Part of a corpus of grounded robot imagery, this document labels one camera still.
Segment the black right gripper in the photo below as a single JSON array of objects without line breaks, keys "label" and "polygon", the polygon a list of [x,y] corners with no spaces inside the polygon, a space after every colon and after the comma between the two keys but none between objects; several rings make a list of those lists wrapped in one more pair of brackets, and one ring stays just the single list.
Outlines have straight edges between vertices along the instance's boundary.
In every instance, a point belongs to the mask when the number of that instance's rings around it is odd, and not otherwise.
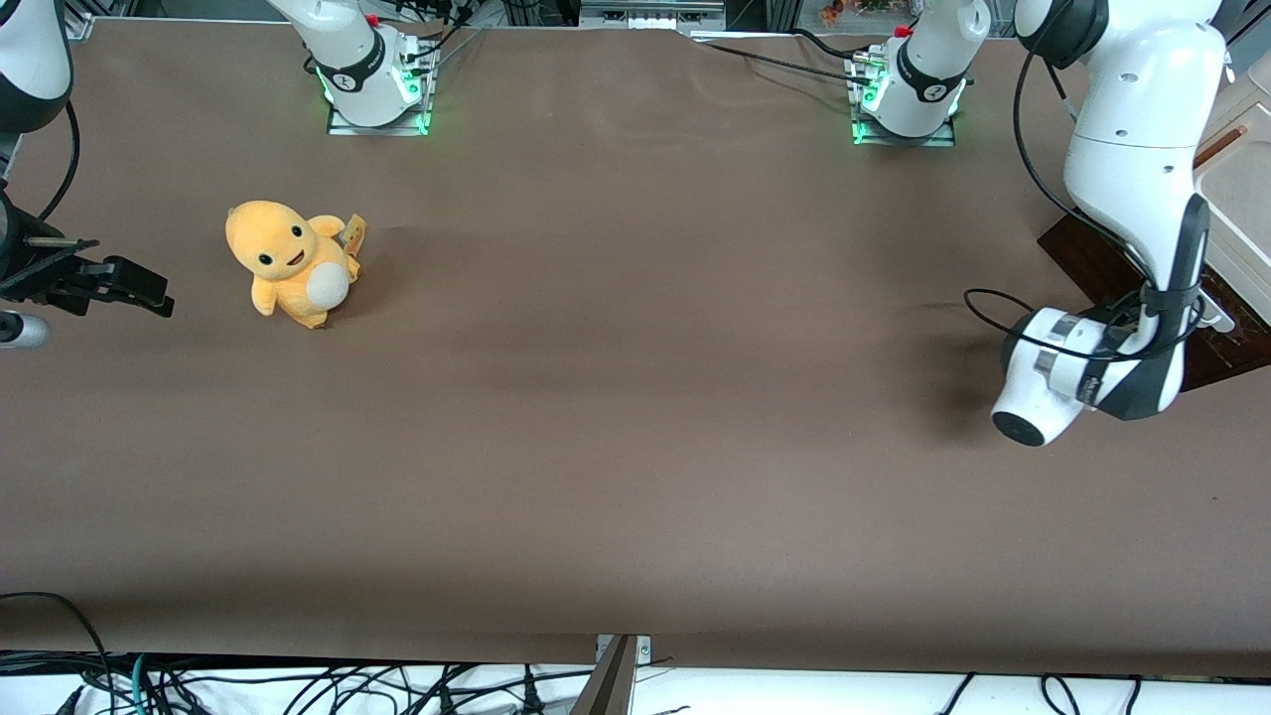
[{"label": "black right gripper", "polygon": [[[3,192],[1,297],[85,317],[92,304],[119,304],[172,317],[168,279],[125,257],[86,262],[95,240],[69,237],[11,203]],[[160,300],[147,304],[145,300]]]}]

